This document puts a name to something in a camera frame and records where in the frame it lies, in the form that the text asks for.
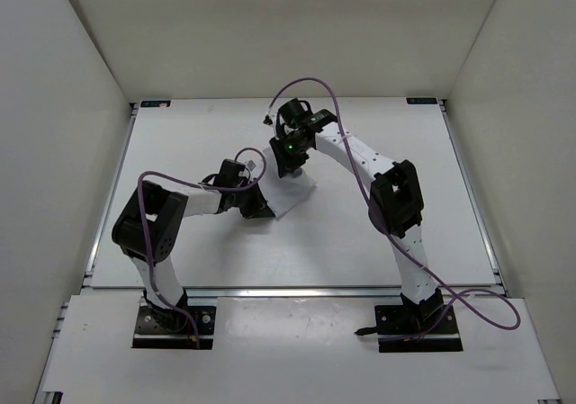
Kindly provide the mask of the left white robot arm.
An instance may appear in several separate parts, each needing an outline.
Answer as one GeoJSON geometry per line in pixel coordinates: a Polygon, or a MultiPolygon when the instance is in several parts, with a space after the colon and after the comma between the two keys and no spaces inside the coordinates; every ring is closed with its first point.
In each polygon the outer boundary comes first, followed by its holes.
{"type": "Polygon", "coordinates": [[[178,332],[195,324],[170,257],[183,219],[233,208],[247,220],[274,216],[250,171],[248,164],[225,159],[216,175],[202,180],[205,189],[169,191],[141,181],[113,225],[112,241],[136,266],[151,316],[162,328],[178,332]]]}

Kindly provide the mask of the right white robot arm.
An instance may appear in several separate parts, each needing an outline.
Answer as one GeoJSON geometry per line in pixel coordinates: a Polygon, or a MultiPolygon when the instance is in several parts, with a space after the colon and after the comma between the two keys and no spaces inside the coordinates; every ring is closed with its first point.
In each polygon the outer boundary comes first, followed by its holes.
{"type": "Polygon", "coordinates": [[[365,196],[373,226],[391,243],[400,272],[404,324],[424,332],[443,305],[439,285],[428,270],[422,242],[424,202],[416,167],[376,152],[346,129],[327,109],[314,112],[308,102],[292,99],[264,124],[274,129],[269,140],[279,176],[301,169],[315,150],[334,159],[355,176],[365,196]]]}

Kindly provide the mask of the white skirt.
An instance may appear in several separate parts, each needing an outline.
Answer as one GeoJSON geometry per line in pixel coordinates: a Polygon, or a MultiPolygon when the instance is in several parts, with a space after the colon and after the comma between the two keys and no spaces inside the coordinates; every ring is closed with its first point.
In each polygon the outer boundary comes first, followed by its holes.
{"type": "Polygon", "coordinates": [[[272,149],[265,148],[263,154],[266,170],[258,182],[258,186],[268,208],[277,219],[280,219],[310,197],[316,186],[316,181],[302,169],[297,170],[295,175],[289,174],[280,177],[272,149]]]}

